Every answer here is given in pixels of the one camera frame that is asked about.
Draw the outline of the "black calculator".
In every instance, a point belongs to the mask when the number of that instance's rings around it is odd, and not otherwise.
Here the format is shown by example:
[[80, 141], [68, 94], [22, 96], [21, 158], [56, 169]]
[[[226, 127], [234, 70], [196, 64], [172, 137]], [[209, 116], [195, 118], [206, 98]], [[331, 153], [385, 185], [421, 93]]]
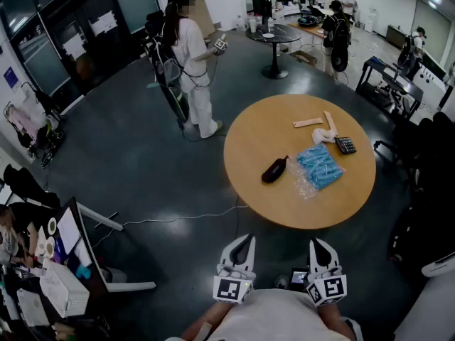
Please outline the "black calculator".
[[353, 141], [349, 137], [336, 137], [335, 143], [342, 154], [352, 154], [357, 151]]

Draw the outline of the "small black screen device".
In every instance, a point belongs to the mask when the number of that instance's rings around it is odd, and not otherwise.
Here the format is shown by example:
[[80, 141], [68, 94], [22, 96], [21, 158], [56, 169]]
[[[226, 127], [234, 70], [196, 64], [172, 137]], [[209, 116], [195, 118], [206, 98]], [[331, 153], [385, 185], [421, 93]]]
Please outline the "small black screen device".
[[296, 292], [305, 292], [307, 285], [307, 275], [309, 270], [302, 268], [293, 268], [291, 270], [289, 289]]

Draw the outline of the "black office chair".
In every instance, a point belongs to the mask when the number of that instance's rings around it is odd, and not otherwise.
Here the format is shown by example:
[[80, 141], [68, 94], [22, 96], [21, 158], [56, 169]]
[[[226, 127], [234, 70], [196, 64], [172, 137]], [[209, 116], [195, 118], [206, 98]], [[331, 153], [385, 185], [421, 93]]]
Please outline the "black office chair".
[[412, 193], [455, 191], [455, 121], [438, 112], [418, 124], [400, 122], [392, 136], [392, 143], [378, 140], [373, 148], [384, 146], [393, 155], [392, 165], [402, 163]]

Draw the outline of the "black round pedestal table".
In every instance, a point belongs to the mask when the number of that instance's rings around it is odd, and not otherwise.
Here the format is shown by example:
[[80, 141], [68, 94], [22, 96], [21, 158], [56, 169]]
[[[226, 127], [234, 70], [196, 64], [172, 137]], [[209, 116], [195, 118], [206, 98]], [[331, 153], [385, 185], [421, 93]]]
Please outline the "black round pedestal table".
[[260, 29], [253, 32], [251, 28], [248, 28], [245, 35], [251, 40], [272, 45], [272, 64], [265, 66], [262, 69], [262, 75], [264, 77], [273, 80], [280, 80], [289, 74], [286, 70], [281, 70], [278, 65], [277, 46], [279, 44], [293, 43], [300, 40], [300, 33], [294, 31], [291, 26], [274, 24], [273, 27], [267, 29], [266, 33], [263, 33]]

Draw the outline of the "person's right forearm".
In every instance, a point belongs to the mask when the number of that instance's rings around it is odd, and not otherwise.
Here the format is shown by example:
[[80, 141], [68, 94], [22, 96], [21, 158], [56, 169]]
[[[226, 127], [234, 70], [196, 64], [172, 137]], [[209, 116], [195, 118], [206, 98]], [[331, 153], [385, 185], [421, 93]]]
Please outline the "person's right forearm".
[[342, 319], [338, 306], [335, 303], [319, 306], [318, 315], [328, 329], [347, 337], [351, 341], [356, 341], [353, 330]]

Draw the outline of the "person's left forearm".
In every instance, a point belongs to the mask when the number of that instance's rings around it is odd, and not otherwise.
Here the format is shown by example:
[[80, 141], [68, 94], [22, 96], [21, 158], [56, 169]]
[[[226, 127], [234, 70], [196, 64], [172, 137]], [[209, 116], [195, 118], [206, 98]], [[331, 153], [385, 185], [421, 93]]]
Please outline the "person's left forearm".
[[212, 326], [210, 331], [213, 332], [214, 329], [221, 324], [233, 306], [234, 305], [232, 303], [216, 301], [207, 311], [204, 312], [204, 314], [199, 317], [199, 319], [183, 331], [180, 338], [185, 341], [194, 341], [205, 323]]

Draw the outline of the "black desk with white legs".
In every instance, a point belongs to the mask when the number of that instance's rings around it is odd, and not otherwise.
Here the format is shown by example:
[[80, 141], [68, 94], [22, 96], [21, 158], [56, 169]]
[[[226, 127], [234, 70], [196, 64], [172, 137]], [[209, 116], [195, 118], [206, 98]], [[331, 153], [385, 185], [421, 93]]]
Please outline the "black desk with white legs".
[[[129, 283], [129, 282], [107, 282], [104, 275], [102, 274], [102, 268], [100, 267], [95, 254], [93, 252], [92, 245], [90, 243], [90, 240], [87, 235], [87, 231], [85, 229], [85, 224], [83, 219], [85, 217], [88, 217], [100, 224], [103, 224], [107, 227], [109, 227], [113, 231], [121, 232], [124, 227], [103, 216], [100, 215], [97, 212], [94, 212], [93, 210], [89, 209], [88, 207], [85, 207], [84, 205], [81, 205], [76, 201], [75, 198], [71, 198], [68, 200], [68, 202], [63, 206], [62, 210], [57, 214], [57, 221], [59, 220], [66, 220], [69, 218], [69, 216], [72, 216], [74, 219], [74, 224], [70, 226], [71, 229], [74, 229], [76, 231], [76, 235], [79, 236], [78, 241], [79, 243], [82, 243], [82, 253], [88, 255], [88, 258], [90, 260], [90, 264], [88, 266], [88, 269], [90, 270], [90, 277], [88, 279], [77, 279], [83, 284], [84, 287], [90, 292], [90, 297], [89, 301], [86, 307], [89, 308], [92, 306], [94, 303], [102, 300], [105, 295], [108, 293], [123, 293], [123, 292], [134, 292], [134, 291], [145, 291], [145, 290], [151, 290], [156, 288], [156, 284], [153, 281], [148, 281], [148, 282], [138, 282], [138, 283]], [[53, 312], [53, 317], [61, 320], [64, 318], [61, 318], [58, 313], [56, 312], [55, 308], [52, 306], [50, 301], [44, 296], [45, 298], [45, 304], [49, 306]]]

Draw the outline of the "open cardboard box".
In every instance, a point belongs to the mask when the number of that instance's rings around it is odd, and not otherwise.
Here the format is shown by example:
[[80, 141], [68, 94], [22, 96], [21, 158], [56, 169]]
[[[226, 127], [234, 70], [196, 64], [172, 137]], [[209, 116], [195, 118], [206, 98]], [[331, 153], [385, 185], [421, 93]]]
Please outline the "open cardboard box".
[[302, 50], [297, 50], [291, 53], [290, 56], [296, 58], [300, 63], [306, 63], [312, 67], [317, 65], [317, 58]]

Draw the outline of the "black metal frame desk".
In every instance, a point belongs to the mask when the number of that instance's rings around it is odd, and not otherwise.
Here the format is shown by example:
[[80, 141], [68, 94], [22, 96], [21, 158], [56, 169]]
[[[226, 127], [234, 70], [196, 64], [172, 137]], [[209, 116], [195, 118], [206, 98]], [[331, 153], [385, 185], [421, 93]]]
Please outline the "black metal frame desk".
[[419, 109], [423, 91], [396, 65], [373, 56], [363, 64], [355, 91], [394, 121], [410, 120]]

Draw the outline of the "white water dispenser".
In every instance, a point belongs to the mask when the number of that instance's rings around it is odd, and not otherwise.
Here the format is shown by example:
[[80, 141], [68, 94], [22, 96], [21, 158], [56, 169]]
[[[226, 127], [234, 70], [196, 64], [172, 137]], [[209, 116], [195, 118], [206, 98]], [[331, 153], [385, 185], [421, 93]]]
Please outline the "white water dispenser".
[[366, 32], [373, 33], [376, 16], [377, 16], [377, 10], [370, 7], [366, 21], [365, 21], [365, 31]]

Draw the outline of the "mop with teal head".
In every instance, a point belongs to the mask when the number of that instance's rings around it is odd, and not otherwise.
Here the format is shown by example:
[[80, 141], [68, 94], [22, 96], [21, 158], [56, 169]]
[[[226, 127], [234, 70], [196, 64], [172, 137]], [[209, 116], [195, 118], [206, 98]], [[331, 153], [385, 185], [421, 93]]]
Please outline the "mop with teal head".
[[148, 41], [145, 43], [145, 51], [147, 58], [149, 59], [149, 62], [151, 63], [154, 71], [154, 80], [149, 83], [146, 87], [147, 88], [155, 88], [155, 87], [160, 87], [161, 86], [161, 78], [159, 75], [159, 69], [156, 66], [156, 61], [154, 59], [153, 53], [152, 53], [152, 48], [154, 47], [154, 44], [151, 41]]

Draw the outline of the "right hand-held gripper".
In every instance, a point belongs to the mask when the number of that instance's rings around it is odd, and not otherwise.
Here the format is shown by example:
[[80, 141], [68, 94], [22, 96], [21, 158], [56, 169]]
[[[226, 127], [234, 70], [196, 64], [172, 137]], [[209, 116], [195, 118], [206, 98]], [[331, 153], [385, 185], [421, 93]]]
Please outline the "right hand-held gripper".
[[[330, 244], [318, 238], [310, 240], [306, 292], [316, 306], [337, 303], [347, 295], [347, 278], [339, 265], [338, 253]], [[329, 270], [317, 272], [322, 268]]]

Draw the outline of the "clear bag of blue items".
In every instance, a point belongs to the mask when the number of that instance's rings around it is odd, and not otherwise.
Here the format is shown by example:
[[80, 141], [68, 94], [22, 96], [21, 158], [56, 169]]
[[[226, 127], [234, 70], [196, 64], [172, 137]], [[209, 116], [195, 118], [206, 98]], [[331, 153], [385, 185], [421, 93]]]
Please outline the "clear bag of blue items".
[[345, 173], [325, 144], [317, 144], [289, 156], [287, 170], [293, 176], [298, 194], [305, 200], [336, 182]]

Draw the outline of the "cart with clothes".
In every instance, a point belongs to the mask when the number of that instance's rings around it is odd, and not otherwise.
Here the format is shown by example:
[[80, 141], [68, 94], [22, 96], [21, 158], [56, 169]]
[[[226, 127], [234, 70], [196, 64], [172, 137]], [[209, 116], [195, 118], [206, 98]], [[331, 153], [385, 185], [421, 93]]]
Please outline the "cart with clothes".
[[25, 104], [8, 102], [3, 109], [5, 120], [16, 132], [18, 142], [27, 150], [30, 158], [41, 160], [41, 167], [47, 168], [54, 159], [58, 149], [65, 140], [63, 123], [65, 117], [58, 112], [58, 106], [42, 90], [25, 82], [25, 93], [42, 108], [38, 112], [26, 107]]

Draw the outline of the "black pouch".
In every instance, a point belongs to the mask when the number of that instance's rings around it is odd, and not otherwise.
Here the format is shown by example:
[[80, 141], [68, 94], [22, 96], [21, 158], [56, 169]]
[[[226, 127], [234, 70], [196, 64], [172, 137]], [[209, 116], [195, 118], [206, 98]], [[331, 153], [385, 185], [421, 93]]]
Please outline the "black pouch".
[[285, 171], [287, 166], [288, 156], [284, 158], [278, 158], [273, 164], [263, 172], [261, 179], [263, 183], [271, 184], [276, 181], [282, 173]]

